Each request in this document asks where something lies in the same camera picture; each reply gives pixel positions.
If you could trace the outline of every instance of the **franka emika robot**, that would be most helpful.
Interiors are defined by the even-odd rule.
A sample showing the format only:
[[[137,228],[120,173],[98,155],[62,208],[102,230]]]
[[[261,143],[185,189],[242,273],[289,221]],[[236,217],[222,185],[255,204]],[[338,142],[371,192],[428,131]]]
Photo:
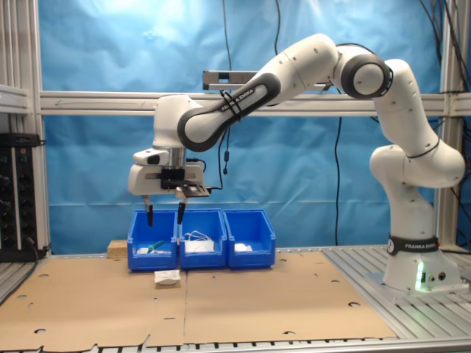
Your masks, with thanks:
[[[381,130],[393,143],[376,149],[369,163],[391,208],[390,256],[383,284],[415,294],[465,287],[458,266],[439,250],[433,208],[417,190],[457,185],[464,174],[463,157],[432,130],[406,62],[384,62],[363,47],[336,46],[321,34],[290,46],[244,86],[210,106],[202,107],[186,95],[158,99],[153,146],[134,154],[129,180],[130,192],[144,199],[149,225],[151,195],[173,193],[182,199],[179,224],[189,198],[210,195],[202,164],[187,162],[185,149],[206,151],[254,110],[329,81],[353,98],[372,99]]]

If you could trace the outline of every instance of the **cardboard floor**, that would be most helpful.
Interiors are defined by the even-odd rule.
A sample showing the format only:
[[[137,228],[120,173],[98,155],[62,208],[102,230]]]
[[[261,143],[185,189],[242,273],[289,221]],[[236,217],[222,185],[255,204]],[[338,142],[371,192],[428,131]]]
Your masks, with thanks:
[[[0,351],[395,336],[321,253],[181,277],[156,287],[126,260],[48,260],[0,306]]]

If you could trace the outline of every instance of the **blue bin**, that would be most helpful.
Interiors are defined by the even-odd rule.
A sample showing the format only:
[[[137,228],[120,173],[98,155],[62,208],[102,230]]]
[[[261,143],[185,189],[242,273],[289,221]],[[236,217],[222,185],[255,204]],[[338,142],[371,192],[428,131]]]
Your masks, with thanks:
[[[127,265],[132,271],[159,271],[177,268],[177,211],[155,210],[153,226],[147,223],[147,212],[134,211],[130,233],[127,236]],[[165,243],[156,248],[168,254],[136,254],[163,240]]]
[[[276,236],[264,210],[225,210],[229,236],[230,268],[268,268],[275,264]],[[236,252],[237,243],[250,245],[251,252]]]
[[[214,241],[214,252],[185,252],[186,233],[194,230]],[[186,210],[180,227],[181,268],[224,268],[227,264],[227,233],[221,210]]]

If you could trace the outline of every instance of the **green status light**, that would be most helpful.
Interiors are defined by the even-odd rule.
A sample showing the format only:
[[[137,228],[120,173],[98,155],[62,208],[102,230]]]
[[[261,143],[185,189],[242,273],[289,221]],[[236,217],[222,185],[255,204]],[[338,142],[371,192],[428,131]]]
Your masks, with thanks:
[[[419,262],[417,266],[417,278],[415,279],[415,290],[420,290],[422,286],[422,274],[424,272],[424,263],[423,261]]]

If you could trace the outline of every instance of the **wooden block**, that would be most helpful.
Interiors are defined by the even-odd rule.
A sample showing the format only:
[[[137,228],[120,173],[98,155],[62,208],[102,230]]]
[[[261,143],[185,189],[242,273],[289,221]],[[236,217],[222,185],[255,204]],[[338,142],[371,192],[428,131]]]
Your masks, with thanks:
[[[108,245],[108,259],[125,259],[127,258],[127,241],[112,240]]]

